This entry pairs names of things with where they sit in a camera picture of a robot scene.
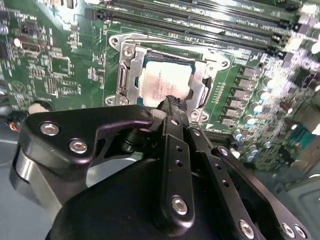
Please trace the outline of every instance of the cable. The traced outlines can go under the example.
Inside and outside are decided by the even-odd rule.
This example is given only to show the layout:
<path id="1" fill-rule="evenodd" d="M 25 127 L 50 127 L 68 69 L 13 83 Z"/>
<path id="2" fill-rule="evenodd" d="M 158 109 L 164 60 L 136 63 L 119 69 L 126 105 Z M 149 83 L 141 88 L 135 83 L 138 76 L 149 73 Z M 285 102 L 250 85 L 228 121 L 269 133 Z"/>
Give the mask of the cable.
<path id="1" fill-rule="evenodd" d="M 9 127 L 12 131 L 18 132 L 18 128 L 15 126 L 14 122 L 10 122 Z"/>

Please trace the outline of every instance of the silver screw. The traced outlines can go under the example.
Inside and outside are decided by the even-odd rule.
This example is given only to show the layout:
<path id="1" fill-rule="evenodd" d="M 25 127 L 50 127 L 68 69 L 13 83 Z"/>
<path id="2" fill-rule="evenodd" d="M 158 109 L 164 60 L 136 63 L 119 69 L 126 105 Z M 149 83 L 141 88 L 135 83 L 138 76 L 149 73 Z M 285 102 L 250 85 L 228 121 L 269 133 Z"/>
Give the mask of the silver screw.
<path id="1" fill-rule="evenodd" d="M 200 132 L 199 132 L 198 130 L 193 129 L 192 131 L 193 131 L 193 133 L 194 133 L 195 135 L 200 136 Z"/>
<path id="2" fill-rule="evenodd" d="M 172 199 L 173 209 L 180 215 L 186 215 L 188 212 L 188 206 L 180 197 L 174 197 Z"/>
<path id="3" fill-rule="evenodd" d="M 81 140 L 72 140 L 69 143 L 69 148 L 77 154 L 84 154 L 88 149 L 87 145 Z"/>
<path id="4" fill-rule="evenodd" d="M 171 122 L 172 122 L 174 125 L 177 125 L 177 126 L 179 125 L 179 122 L 178 122 L 177 120 L 175 120 L 175 119 L 172 119 Z"/>
<path id="5" fill-rule="evenodd" d="M 191 112 L 191 117 L 193 118 L 193 119 L 196 119 L 197 117 L 198 117 L 198 112 L 196 111 L 196 110 L 193 110 L 192 112 Z"/>
<path id="6" fill-rule="evenodd" d="M 59 133 L 59 127 L 53 123 L 44 123 L 40 126 L 40 130 L 43 134 L 48 136 L 55 136 Z"/>
<path id="7" fill-rule="evenodd" d="M 221 148 L 221 152 L 223 155 L 228 156 L 228 152 L 225 149 Z"/>
<path id="8" fill-rule="evenodd" d="M 106 97 L 104 102 L 105 104 L 110 106 L 114 103 L 114 100 L 112 98 Z"/>
<path id="9" fill-rule="evenodd" d="M 207 120 L 208 120 L 208 116 L 207 116 L 207 115 L 202 115 L 202 116 L 201 116 L 201 120 L 207 121 Z"/>
<path id="10" fill-rule="evenodd" d="M 248 238 L 248 239 L 254 239 L 255 238 L 255 233 L 252 229 L 252 227 L 245 222 L 244 220 L 240 220 L 239 226 L 243 234 Z"/>
<path id="11" fill-rule="evenodd" d="M 112 39 L 111 39 L 111 43 L 112 43 L 112 45 L 116 46 L 116 45 L 119 44 L 119 40 L 116 39 L 116 38 L 112 38 Z"/>
<path id="12" fill-rule="evenodd" d="M 123 54 L 127 58 L 132 58 L 135 55 L 135 50 L 132 47 L 126 46 L 123 50 Z"/>
<path id="13" fill-rule="evenodd" d="M 298 225 L 294 225 L 294 228 L 298 232 L 298 234 L 300 234 L 301 237 L 303 237 L 304 239 L 307 238 L 306 233 Z"/>
<path id="14" fill-rule="evenodd" d="M 282 227 L 284 232 L 292 239 L 294 239 L 296 237 L 294 231 L 286 224 L 286 223 L 282 223 Z"/>

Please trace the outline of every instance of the chip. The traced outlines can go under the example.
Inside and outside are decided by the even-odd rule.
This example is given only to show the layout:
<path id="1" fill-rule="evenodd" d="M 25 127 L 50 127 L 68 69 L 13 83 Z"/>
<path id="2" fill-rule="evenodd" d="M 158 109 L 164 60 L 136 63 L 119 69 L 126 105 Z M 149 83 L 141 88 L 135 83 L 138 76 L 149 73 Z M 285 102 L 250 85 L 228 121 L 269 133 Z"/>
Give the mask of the chip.
<path id="1" fill-rule="evenodd" d="M 234 100 L 234 99 L 230 99 L 228 101 L 228 105 L 231 107 L 231 108 L 235 108 L 235 109 L 239 109 L 242 107 L 242 101 L 240 100 Z"/>
<path id="2" fill-rule="evenodd" d="M 167 95 L 185 99 L 190 91 L 190 65 L 148 61 L 139 77 L 139 96 L 143 105 L 156 108 Z"/>
<path id="3" fill-rule="evenodd" d="M 259 76 L 262 73 L 261 69 L 250 67 L 243 67 L 242 71 L 242 76 L 248 79 L 253 78 L 255 75 Z"/>
<path id="4" fill-rule="evenodd" d="M 246 97 L 247 93 L 246 93 L 246 91 L 243 91 L 240 89 L 234 89 L 232 91 L 232 95 L 237 99 L 243 99 Z"/>
<path id="5" fill-rule="evenodd" d="M 8 11 L 0 11 L 0 20 L 9 20 L 9 12 Z"/>
<path id="6" fill-rule="evenodd" d="M 222 118 L 220 119 L 220 122 L 221 122 L 223 125 L 232 126 L 235 121 L 234 121 L 232 118 L 222 117 Z"/>
<path id="7" fill-rule="evenodd" d="M 268 113 L 270 113 L 270 111 L 271 111 L 271 107 L 265 106 L 265 107 L 263 108 L 263 110 L 262 110 L 262 113 L 263 113 L 263 114 L 268 114 Z"/>
<path id="8" fill-rule="evenodd" d="M 289 93 L 289 94 L 295 94 L 296 91 L 297 91 L 297 89 L 296 89 L 295 87 L 290 87 L 288 93 Z"/>
<path id="9" fill-rule="evenodd" d="M 266 131 L 269 132 L 269 133 L 272 133 L 274 130 L 276 130 L 276 127 L 269 126 Z"/>
<path id="10" fill-rule="evenodd" d="M 250 81 L 250 80 L 246 80 L 246 79 L 240 79 L 238 81 L 238 87 L 240 88 L 244 88 L 244 89 L 248 89 L 250 88 L 250 86 L 253 85 L 253 81 Z"/>
<path id="11" fill-rule="evenodd" d="M 225 108 L 224 114 L 228 117 L 237 117 L 239 112 L 236 109 Z"/>
<path id="12" fill-rule="evenodd" d="M 7 44 L 3 41 L 0 41 L 0 59 L 7 59 L 9 57 L 9 53 L 7 50 Z"/>
<path id="13" fill-rule="evenodd" d="M 69 60 L 66 58 L 55 58 L 51 59 L 52 72 L 56 74 L 70 74 Z"/>

